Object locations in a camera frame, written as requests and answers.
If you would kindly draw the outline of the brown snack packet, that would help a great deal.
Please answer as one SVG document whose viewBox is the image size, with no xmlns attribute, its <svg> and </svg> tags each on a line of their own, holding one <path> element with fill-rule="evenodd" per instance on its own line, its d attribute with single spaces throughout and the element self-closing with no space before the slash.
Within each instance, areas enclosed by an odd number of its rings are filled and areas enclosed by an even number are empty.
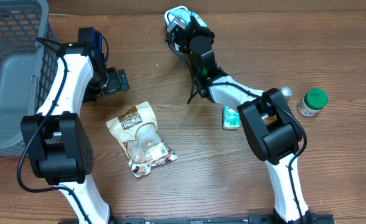
<svg viewBox="0 0 366 224">
<path fill-rule="evenodd" d="M 106 126 L 126 153 L 137 178 L 148 175 L 153 167 L 178 159 L 158 135 L 157 119 L 147 101 L 107 121 Z"/>
</svg>

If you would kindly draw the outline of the teal Kleenex tissue pack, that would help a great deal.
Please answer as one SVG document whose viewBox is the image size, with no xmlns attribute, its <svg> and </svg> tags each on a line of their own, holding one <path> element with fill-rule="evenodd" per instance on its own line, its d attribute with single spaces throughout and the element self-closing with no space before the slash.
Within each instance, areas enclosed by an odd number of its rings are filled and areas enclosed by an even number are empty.
<svg viewBox="0 0 366 224">
<path fill-rule="evenodd" d="M 222 116 L 223 116 L 222 118 L 223 129 L 239 129 L 240 117 L 235 110 L 229 108 L 228 106 L 224 106 Z"/>
</svg>

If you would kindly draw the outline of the clear yellow liquid bottle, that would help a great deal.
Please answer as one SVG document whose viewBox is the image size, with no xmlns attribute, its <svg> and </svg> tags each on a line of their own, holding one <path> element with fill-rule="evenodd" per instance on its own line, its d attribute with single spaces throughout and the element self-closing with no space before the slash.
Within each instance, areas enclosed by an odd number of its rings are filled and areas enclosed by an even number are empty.
<svg viewBox="0 0 366 224">
<path fill-rule="evenodd" d="M 280 92 L 283 94 L 283 97 L 285 99 L 286 102 L 289 101 L 289 99 L 292 97 L 293 92 L 292 89 L 290 89 L 290 87 L 288 86 L 284 86 L 280 89 Z"/>
</svg>

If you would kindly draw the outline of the green lid white jar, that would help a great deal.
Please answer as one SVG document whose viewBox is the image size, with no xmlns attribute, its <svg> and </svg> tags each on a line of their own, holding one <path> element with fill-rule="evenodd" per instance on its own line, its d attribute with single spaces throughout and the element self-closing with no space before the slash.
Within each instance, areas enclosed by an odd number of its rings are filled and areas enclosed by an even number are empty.
<svg viewBox="0 0 366 224">
<path fill-rule="evenodd" d="M 329 102 L 327 93 L 320 88 L 309 90 L 298 102 L 297 109 L 303 116 L 314 116 Z"/>
</svg>

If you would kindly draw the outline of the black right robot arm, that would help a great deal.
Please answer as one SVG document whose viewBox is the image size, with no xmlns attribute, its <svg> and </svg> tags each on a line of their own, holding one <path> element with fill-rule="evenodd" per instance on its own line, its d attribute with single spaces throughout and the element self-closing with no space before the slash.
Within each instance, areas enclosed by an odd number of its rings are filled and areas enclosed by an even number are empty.
<svg viewBox="0 0 366 224">
<path fill-rule="evenodd" d="M 167 19 L 166 42 L 178 46 L 173 52 L 179 57 L 186 54 L 190 97 L 199 95 L 238 112 L 250 149 L 267 166 L 276 222 L 307 223 L 309 210 L 298 174 L 298 157 L 305 149 L 299 143 L 307 138 L 281 91 L 254 90 L 233 80 L 215 61 L 214 33 L 194 16 L 185 21 L 168 14 Z"/>
</svg>

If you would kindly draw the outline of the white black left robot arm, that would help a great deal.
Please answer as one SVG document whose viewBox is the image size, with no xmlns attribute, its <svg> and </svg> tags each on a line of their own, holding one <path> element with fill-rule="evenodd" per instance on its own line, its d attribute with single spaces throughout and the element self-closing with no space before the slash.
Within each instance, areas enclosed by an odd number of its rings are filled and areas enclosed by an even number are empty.
<svg viewBox="0 0 366 224">
<path fill-rule="evenodd" d="M 80 121 L 82 103 L 129 89 L 124 70 L 107 67 L 109 45 L 93 27 L 81 28 L 73 43 L 36 40 L 57 56 L 57 73 L 42 106 L 24 116 L 25 149 L 17 182 L 30 193 L 64 194 L 77 223 L 114 223 L 111 207 L 92 177 L 93 148 Z"/>
</svg>

